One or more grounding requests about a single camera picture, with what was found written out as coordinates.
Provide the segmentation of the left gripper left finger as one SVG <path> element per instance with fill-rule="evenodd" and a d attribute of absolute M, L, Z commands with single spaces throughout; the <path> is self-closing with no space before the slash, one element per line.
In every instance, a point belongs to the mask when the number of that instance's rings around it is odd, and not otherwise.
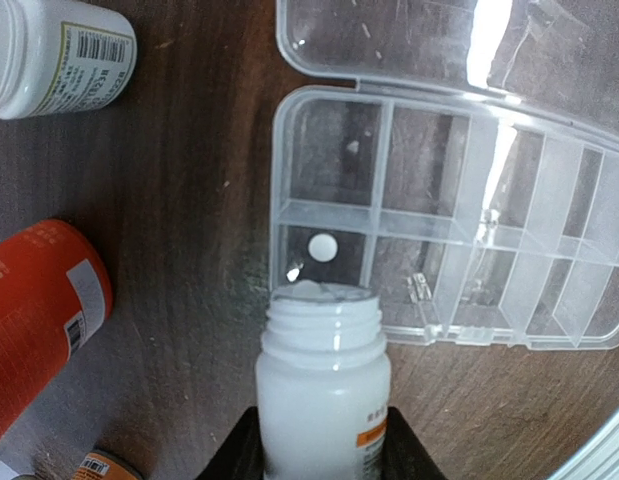
<path fill-rule="evenodd" d="M 261 480 L 264 454 L 258 409 L 245 410 L 196 480 Z"/>

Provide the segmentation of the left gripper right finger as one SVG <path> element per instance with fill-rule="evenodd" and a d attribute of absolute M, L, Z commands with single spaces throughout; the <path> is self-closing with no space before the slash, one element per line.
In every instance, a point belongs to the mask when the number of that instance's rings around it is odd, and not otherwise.
<path fill-rule="evenodd" d="M 382 480 L 447 480 L 396 407 L 388 408 L 381 466 Z"/>

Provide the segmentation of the small white bottle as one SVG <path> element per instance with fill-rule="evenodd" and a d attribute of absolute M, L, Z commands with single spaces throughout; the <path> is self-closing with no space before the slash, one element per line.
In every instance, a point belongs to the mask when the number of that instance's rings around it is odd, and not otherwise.
<path fill-rule="evenodd" d="M 264 478 L 381 478 L 391 380 L 381 320 L 361 287 L 273 291 L 255 365 Z"/>
<path fill-rule="evenodd" d="M 101 109 L 127 86 L 137 53 L 133 27 L 113 10 L 0 0 L 0 119 Z"/>

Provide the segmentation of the clear plastic pill organizer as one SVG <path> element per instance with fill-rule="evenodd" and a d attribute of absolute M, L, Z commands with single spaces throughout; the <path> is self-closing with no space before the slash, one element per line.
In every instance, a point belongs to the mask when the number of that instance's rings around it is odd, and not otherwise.
<path fill-rule="evenodd" d="M 269 283 L 395 343 L 619 346 L 619 1 L 280 1 Z M 334 260 L 308 253 L 319 233 Z"/>

